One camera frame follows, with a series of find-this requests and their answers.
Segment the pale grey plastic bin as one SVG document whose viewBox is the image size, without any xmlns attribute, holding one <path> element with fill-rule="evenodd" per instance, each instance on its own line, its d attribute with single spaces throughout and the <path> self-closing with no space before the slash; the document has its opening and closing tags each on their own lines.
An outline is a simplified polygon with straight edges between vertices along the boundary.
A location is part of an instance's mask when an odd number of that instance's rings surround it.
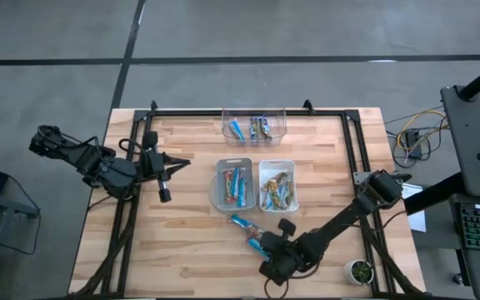
<svg viewBox="0 0 480 300">
<path fill-rule="evenodd" d="M 230 159 L 223 159 L 217 162 L 216 167 L 216 176 L 223 174 L 227 170 L 233 172 L 234 168 L 240 167 L 241 169 L 241 176 L 253 176 L 252 170 L 252 161 L 249 158 L 230 158 Z"/>
</svg>

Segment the clear plastic bin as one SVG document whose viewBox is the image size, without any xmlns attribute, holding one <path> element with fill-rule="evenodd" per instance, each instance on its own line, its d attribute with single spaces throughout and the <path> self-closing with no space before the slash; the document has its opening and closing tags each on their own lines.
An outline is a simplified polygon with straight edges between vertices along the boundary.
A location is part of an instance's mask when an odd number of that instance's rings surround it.
<svg viewBox="0 0 480 300">
<path fill-rule="evenodd" d="M 266 140 L 261 134 L 259 118 L 264 115 L 270 127 L 272 140 Z M 253 146 L 250 140 L 250 117 L 258 117 L 258 144 Z M 241 144 L 232 134 L 228 124 L 237 119 L 239 127 L 245 137 L 245 143 Z M 255 109 L 255 110 L 222 110 L 222 135 L 226 144 L 233 147 L 274 147 L 278 146 L 287 134 L 287 115 L 284 109 Z"/>
</svg>

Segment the white plastic bin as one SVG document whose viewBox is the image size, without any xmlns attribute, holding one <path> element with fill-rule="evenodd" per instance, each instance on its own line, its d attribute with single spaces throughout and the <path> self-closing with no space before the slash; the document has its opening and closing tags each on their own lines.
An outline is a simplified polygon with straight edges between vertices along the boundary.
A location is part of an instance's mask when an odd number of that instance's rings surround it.
<svg viewBox="0 0 480 300">
<path fill-rule="evenodd" d="M 258 202 L 259 202 L 259 207 L 265 213 L 293 213 L 299 208 L 298 199 L 297 199 L 296 180 L 295 180 L 295 169 L 296 169 L 296 165 L 295 165 L 295 162 L 292 160 L 265 160 L 259 163 Z M 263 185 L 268 181 L 268 179 L 282 172 L 288 173 L 288 176 L 286 179 L 282 180 L 281 184 L 283 183 L 287 184 L 288 181 L 292 181 L 293 183 L 294 194 L 293 194 L 291 206 L 290 208 L 286 208 L 286 209 L 264 210 L 263 209 L 264 198 L 268 191 L 263 191 Z"/>
</svg>

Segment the black diagonal beam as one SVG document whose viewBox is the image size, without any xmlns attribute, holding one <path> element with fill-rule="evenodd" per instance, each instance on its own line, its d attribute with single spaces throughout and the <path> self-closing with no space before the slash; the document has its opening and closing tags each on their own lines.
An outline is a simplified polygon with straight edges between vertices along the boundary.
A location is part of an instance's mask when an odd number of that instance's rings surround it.
<svg viewBox="0 0 480 300">
<path fill-rule="evenodd" d="M 443 179 L 441 182 L 424 188 L 421 192 L 407 197 L 404 200 L 407 215 L 418 213 L 448 200 L 453 194 L 464 194 L 465 192 L 463 175 L 458 172 Z"/>
</svg>

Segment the small plant in white pot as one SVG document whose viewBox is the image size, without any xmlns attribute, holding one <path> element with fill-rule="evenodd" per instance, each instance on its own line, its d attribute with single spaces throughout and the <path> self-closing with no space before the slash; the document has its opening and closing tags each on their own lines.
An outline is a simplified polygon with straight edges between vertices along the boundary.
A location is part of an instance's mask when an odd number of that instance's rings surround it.
<svg viewBox="0 0 480 300">
<path fill-rule="evenodd" d="M 374 278 L 373 266 L 366 260 L 347 262 L 343 268 L 343 275 L 351 285 L 369 285 Z"/>
</svg>

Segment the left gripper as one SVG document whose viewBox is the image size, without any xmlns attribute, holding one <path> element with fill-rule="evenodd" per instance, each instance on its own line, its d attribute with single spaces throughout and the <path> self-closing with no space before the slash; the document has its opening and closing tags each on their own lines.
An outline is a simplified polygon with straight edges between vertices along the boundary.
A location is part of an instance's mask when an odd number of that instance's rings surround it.
<svg viewBox="0 0 480 300">
<path fill-rule="evenodd" d="M 176 163 L 165 168 L 166 163 Z M 191 164 L 189 159 L 171 157 L 165 152 L 150 152 L 151 176 L 157 180 L 168 180 L 174 173 Z"/>
</svg>

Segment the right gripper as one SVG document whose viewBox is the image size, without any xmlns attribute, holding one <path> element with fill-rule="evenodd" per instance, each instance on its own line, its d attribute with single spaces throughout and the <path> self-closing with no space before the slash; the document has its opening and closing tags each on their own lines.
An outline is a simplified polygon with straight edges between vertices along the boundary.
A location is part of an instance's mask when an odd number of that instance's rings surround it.
<svg viewBox="0 0 480 300">
<path fill-rule="evenodd" d="M 286 233 L 278 236 L 273 232 L 265 232 L 260 244 L 268 254 L 268 259 L 261 264 L 259 272 L 282 286 L 298 270 L 298 255 L 291 249 L 292 242 Z"/>
</svg>

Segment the white paper sheet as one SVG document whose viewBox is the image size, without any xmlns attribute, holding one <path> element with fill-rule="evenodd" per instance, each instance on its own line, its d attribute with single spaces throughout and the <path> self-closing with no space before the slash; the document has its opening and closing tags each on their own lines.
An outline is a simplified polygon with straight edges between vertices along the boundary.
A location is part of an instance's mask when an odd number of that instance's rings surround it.
<svg viewBox="0 0 480 300">
<path fill-rule="evenodd" d="M 406 208 L 408 206 L 408 199 L 411 196 L 420 193 L 422 190 L 423 188 L 417 185 L 412 185 L 409 183 L 404 183 L 402 185 L 402 199 Z M 427 231 L 426 216 L 423 210 L 414 213 L 409 212 L 407 214 L 407 219 L 409 221 L 410 228 L 413 231 L 420 233 L 425 233 Z"/>
</svg>

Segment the black power adapter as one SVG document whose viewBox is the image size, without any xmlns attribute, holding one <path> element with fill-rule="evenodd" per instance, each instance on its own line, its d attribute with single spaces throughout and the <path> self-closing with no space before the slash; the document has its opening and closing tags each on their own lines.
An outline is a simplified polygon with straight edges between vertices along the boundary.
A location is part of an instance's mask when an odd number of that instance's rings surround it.
<svg viewBox="0 0 480 300">
<path fill-rule="evenodd" d="M 412 159 L 419 159 L 422 153 L 420 141 L 420 133 L 418 129 L 410 129 L 404 133 L 404 142 L 407 147 L 407 154 Z"/>
</svg>

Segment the black aluminium table frame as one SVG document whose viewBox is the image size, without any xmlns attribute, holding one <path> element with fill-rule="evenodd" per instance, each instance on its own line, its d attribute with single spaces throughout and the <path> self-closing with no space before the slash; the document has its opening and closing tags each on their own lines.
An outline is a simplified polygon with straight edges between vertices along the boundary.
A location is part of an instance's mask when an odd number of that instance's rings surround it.
<svg viewBox="0 0 480 300">
<path fill-rule="evenodd" d="M 353 286 L 344 265 L 363 258 L 359 229 L 334 239 L 311 277 L 277 286 L 259 272 L 261 256 L 245 233 L 209 199 L 219 160 L 289 159 L 295 162 L 299 208 L 289 214 L 299 233 L 325 224 L 353 199 L 353 168 L 394 169 L 377 107 L 359 109 L 360 124 L 344 108 L 287 111 L 287 134 L 274 147 L 233 147 L 222 134 L 218 108 L 158 109 L 151 128 L 162 152 L 191 164 L 168 183 L 172 200 L 160 202 L 158 185 L 142 187 L 127 270 L 115 265 L 110 291 L 135 298 L 289 298 L 366 297 L 367 286 Z"/>
</svg>

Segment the grey equipment cart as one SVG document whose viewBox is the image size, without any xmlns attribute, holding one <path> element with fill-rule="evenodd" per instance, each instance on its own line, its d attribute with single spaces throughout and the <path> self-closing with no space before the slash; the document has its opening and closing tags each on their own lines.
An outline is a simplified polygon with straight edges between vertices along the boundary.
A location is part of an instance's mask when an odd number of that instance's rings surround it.
<svg viewBox="0 0 480 300">
<path fill-rule="evenodd" d="M 464 102 L 455 87 L 445 87 L 441 97 L 465 187 L 480 196 L 480 93 L 475 102 Z"/>
</svg>

